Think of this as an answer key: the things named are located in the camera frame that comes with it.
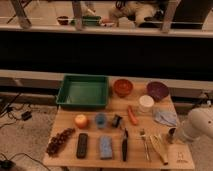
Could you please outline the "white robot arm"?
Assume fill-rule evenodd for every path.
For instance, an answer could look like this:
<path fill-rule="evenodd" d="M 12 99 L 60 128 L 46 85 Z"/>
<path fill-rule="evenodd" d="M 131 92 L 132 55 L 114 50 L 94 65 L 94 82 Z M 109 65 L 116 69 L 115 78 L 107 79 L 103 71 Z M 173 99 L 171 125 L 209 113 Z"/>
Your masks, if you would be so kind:
<path fill-rule="evenodd" d="M 192 143 L 202 135 L 213 139 L 213 107 L 192 109 L 175 129 L 173 137 L 183 143 Z"/>

